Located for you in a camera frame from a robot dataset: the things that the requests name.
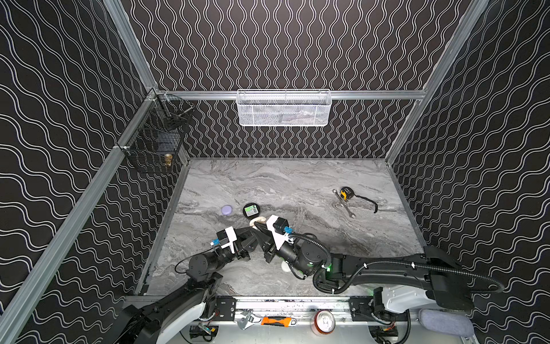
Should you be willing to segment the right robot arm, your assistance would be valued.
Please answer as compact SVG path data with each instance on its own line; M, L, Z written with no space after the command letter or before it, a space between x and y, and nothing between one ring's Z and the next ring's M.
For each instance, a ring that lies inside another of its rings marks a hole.
M356 257L333 254L313 234L300 234L285 219L255 222L253 233L267 262L280 257L299 279L312 279L320 292L341 295L355 285L374 285L375 310L403 313L434 306L474 309L474 295L503 292L497 279L467 271L436 247L406 257Z

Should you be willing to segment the silver combination wrench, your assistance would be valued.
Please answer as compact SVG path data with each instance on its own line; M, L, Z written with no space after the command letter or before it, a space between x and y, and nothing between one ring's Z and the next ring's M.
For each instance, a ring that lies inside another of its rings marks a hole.
M347 201L345 201L345 200L341 197L339 191L336 190L336 189L333 189L332 192L333 192L333 194L336 196L336 198L337 198L339 204L346 210L346 212L348 213L348 216L349 216L351 219L355 219L355 218L356 218L355 213L353 213L353 212L349 209L348 204L347 204Z

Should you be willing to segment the black round digital timer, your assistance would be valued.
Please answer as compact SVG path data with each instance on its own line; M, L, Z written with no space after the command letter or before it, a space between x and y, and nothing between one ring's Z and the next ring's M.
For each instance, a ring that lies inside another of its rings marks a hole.
M242 209L243 215L247 219L255 219L261 214L261 207L257 203L247 203Z

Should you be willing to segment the soda can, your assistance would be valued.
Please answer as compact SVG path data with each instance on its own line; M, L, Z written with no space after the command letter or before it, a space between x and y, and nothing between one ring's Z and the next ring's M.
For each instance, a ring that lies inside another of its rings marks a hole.
M315 335L332 334L335 327L335 317L329 310L318 310L312 318L311 328Z

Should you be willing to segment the purple earbud charging case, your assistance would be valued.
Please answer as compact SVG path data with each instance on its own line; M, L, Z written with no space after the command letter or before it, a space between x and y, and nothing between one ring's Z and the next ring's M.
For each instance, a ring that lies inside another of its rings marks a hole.
M224 216L229 216L233 213L233 207L230 206L230 205L224 205L222 208L221 208L221 213L222 215Z

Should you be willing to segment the yellow black tape measure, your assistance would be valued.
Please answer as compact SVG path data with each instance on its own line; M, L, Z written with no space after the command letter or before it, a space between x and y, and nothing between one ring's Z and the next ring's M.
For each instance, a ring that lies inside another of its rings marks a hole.
M359 194L355 193L355 191L349 187L349 186L343 186L340 191L339 191L339 197L348 202L350 199L356 197L358 199L362 199L364 201L367 201L369 203L371 203L373 206L374 206L374 211L373 213L376 214L378 213L378 203L375 202L374 200L372 199L369 199L368 197L366 196L360 196Z

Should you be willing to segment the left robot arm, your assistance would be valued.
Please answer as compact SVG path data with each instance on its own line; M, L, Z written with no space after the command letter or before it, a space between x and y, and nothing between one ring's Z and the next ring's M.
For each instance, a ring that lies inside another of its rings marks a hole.
M184 285L150 305L124 308L101 342L168 343L186 325L214 314L219 271L235 259L248 259L257 245L255 228L231 229L211 249L189 259Z

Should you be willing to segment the adjustable wrench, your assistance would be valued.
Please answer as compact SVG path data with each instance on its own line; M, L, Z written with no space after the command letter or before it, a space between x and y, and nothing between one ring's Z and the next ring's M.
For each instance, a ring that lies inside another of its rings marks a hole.
M236 323L238 327L244 331L252 325L261 325L262 321L262 316L255 315L252 310L248 310L241 313L241 317L236 321Z

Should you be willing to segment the grey cloth roll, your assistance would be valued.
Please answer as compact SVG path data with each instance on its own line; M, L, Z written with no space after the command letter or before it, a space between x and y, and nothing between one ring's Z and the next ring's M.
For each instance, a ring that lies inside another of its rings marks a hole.
M439 310L422 309L418 313L418 317L421 325L433 332L465 338L474 335L474 326L464 315Z

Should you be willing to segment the orange handled tool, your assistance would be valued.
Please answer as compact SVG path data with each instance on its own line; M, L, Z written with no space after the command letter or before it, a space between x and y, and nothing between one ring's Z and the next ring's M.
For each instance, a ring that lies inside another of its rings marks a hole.
M297 325L297 319L290 317L263 317L261 325L271 325L278 327L293 327Z

